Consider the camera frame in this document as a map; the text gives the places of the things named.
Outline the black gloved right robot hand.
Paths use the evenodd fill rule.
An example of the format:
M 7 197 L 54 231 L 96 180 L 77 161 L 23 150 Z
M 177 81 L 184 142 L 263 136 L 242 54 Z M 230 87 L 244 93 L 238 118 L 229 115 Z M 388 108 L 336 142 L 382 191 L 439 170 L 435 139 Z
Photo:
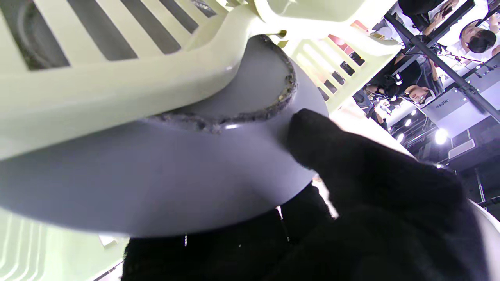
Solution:
M 131 238 L 123 281 L 490 281 L 482 233 L 456 175 L 300 110 L 287 147 L 319 175 L 238 225 Z

